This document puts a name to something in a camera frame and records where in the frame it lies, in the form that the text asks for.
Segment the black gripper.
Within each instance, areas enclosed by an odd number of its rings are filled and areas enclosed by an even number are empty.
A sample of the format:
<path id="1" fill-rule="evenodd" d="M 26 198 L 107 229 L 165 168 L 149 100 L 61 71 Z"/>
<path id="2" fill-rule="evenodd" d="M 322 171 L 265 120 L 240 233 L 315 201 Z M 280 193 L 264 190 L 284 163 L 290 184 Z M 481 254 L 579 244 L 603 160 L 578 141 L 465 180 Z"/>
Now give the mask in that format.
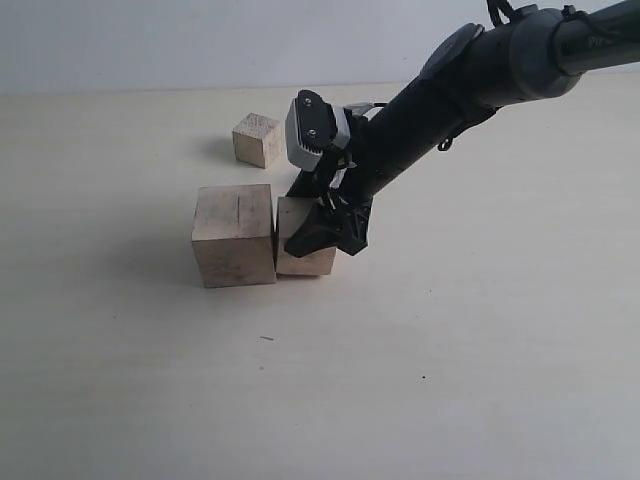
<path id="1" fill-rule="evenodd" d="M 346 170 L 342 160 L 323 159 L 313 172 L 300 171 L 286 196 L 310 200 L 311 209 L 285 242 L 286 253 L 303 258 L 336 248 L 357 255 L 368 246 L 372 200 L 349 198 L 331 186 L 336 175 Z"/>

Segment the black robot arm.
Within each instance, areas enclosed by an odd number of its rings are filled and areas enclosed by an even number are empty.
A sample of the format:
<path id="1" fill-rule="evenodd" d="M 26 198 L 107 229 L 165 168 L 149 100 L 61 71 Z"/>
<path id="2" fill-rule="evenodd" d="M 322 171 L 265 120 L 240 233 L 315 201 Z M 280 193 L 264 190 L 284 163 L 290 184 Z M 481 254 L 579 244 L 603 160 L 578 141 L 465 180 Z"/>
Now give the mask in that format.
<path id="1" fill-rule="evenodd" d="M 492 24 L 468 23 L 386 102 L 346 106 L 302 89 L 285 121 L 287 157 L 299 173 L 289 189 L 311 208 L 285 251 L 303 258 L 368 244 L 374 197 L 432 150 L 509 105 L 558 98 L 590 71 L 639 59 L 639 5 L 589 13 L 571 5 L 487 5 Z"/>

